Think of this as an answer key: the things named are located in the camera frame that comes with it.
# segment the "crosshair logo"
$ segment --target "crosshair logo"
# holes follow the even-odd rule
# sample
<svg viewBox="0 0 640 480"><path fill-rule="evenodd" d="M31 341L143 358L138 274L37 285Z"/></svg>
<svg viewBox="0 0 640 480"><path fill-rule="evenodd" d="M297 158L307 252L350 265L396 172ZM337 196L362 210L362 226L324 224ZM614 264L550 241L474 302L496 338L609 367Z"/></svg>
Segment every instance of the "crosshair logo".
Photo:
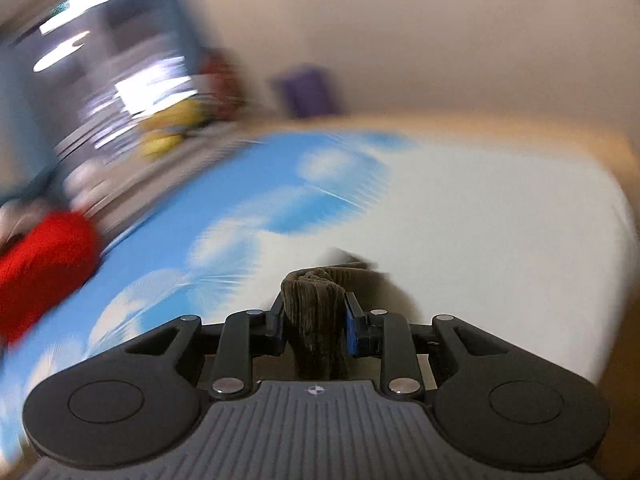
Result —
<svg viewBox="0 0 640 480"><path fill-rule="evenodd" d="M326 391L326 389L323 388L322 386L318 385L318 384L314 384L312 387L306 389L306 392L308 394L311 394L311 395L316 396L316 397L318 395L324 394L325 391Z"/></svg>

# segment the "red object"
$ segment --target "red object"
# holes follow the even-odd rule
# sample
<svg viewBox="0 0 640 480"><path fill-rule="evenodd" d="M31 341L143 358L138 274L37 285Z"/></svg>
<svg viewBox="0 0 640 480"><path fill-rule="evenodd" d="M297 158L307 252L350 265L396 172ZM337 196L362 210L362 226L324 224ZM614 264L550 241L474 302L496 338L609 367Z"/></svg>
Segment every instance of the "red object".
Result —
<svg viewBox="0 0 640 480"><path fill-rule="evenodd" d="M100 237L81 214L49 214L0 256L0 335L14 343L79 288L100 259Z"/></svg>

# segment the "silver screw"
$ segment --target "silver screw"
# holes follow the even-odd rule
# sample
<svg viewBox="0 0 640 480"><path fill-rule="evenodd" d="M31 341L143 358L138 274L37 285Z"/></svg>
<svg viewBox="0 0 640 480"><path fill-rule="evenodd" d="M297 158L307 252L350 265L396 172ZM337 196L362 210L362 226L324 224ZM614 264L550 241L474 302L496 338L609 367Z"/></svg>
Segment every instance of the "silver screw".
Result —
<svg viewBox="0 0 640 480"><path fill-rule="evenodd" d="M244 383L237 377L220 377L211 387L219 394L236 394L244 388Z"/></svg>
<svg viewBox="0 0 640 480"><path fill-rule="evenodd" d="M420 383L411 377L398 377L389 383L389 389L398 395L414 394L420 389Z"/></svg>

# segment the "yellow object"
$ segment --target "yellow object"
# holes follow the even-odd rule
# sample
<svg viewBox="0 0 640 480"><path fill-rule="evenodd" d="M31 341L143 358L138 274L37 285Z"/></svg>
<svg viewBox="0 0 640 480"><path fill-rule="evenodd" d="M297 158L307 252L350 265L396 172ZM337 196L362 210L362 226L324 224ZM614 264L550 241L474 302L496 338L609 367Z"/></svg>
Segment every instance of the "yellow object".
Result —
<svg viewBox="0 0 640 480"><path fill-rule="evenodd" d="M167 134L161 130L156 130L142 137L140 151L144 156L156 159L170 152L183 140L181 135Z"/></svg>
<svg viewBox="0 0 640 480"><path fill-rule="evenodd" d="M138 123L141 132L154 130L183 131L197 126L206 118L204 106L197 99L184 99L156 112Z"/></svg>

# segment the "gray ribbed plate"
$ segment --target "gray ribbed plate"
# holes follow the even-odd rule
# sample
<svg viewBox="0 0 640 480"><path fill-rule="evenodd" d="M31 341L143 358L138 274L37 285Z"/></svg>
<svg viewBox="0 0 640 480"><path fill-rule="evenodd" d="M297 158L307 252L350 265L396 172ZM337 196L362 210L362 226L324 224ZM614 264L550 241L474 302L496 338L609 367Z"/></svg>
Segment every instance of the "gray ribbed plate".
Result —
<svg viewBox="0 0 640 480"><path fill-rule="evenodd" d="M453 449L422 408L370 381L265 381L246 399L217 402L180 446L146 463L85 471L41 459L28 480L599 479L586 465L517 473Z"/></svg>

